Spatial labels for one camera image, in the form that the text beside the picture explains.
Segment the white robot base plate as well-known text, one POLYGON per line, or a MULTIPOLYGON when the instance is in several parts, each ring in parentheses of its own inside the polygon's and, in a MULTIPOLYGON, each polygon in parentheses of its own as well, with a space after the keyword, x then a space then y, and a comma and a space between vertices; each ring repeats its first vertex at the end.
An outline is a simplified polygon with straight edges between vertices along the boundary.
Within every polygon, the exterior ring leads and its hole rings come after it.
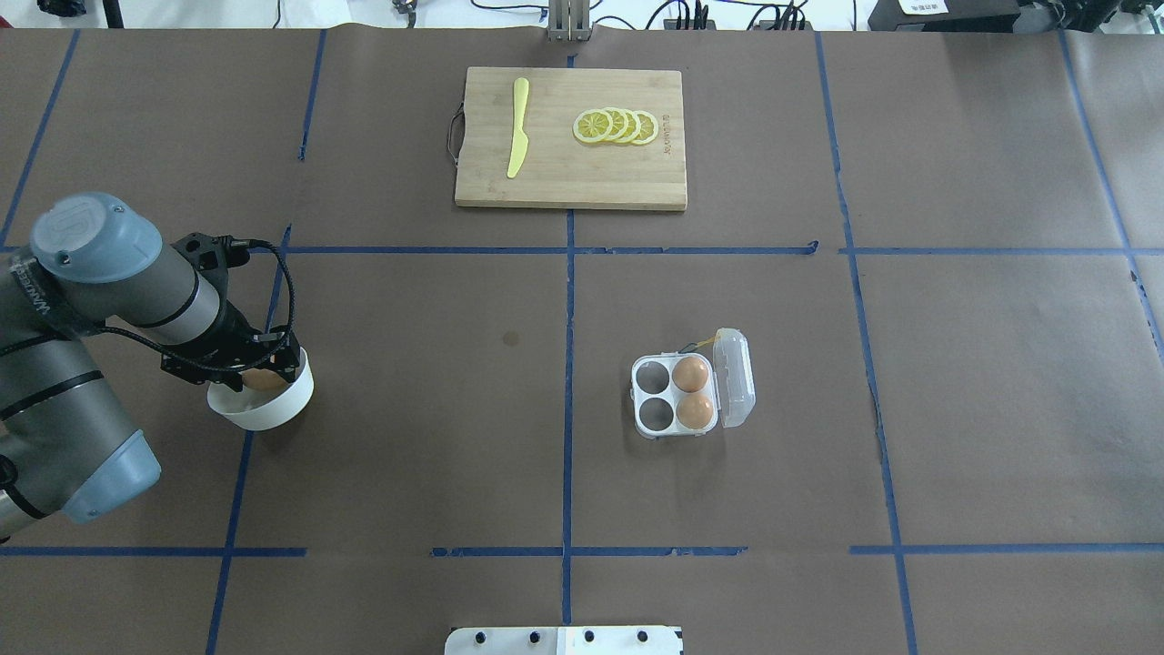
POLYGON ((680 627, 666 625, 466 627, 445 654, 683 654, 680 627))

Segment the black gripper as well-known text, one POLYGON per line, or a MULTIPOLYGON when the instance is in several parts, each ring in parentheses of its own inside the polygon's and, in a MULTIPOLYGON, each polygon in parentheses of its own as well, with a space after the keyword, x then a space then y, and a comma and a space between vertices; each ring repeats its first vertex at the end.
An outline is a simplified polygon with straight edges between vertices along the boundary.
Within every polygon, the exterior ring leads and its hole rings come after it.
POLYGON ((191 383, 225 383, 242 387, 242 370, 262 368, 277 370, 288 383, 294 380, 299 366, 298 340, 294 336, 294 282, 288 276, 286 258, 277 245, 265 240, 211 237, 191 233, 172 244, 198 275, 198 291, 215 291, 217 299, 196 296, 186 304, 184 316, 210 316, 207 327, 197 327, 196 335, 183 343, 163 347, 161 369, 191 383), (282 282, 286 283, 288 320, 267 330, 251 327, 227 297, 229 270, 248 264, 253 249, 274 252, 282 282))

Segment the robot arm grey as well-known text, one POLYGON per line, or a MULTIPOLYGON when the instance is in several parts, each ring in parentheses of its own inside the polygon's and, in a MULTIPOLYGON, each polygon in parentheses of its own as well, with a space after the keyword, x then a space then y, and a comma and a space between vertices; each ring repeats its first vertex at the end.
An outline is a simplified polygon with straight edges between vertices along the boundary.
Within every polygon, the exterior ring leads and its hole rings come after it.
POLYGON ((118 335, 161 369, 208 385, 207 405, 248 430, 283 426, 315 378, 294 323, 253 327, 228 297, 232 268, 270 242, 192 233, 171 244, 104 192, 55 202, 3 262, 3 539, 62 513, 84 525, 159 480, 146 434, 85 340, 118 335))

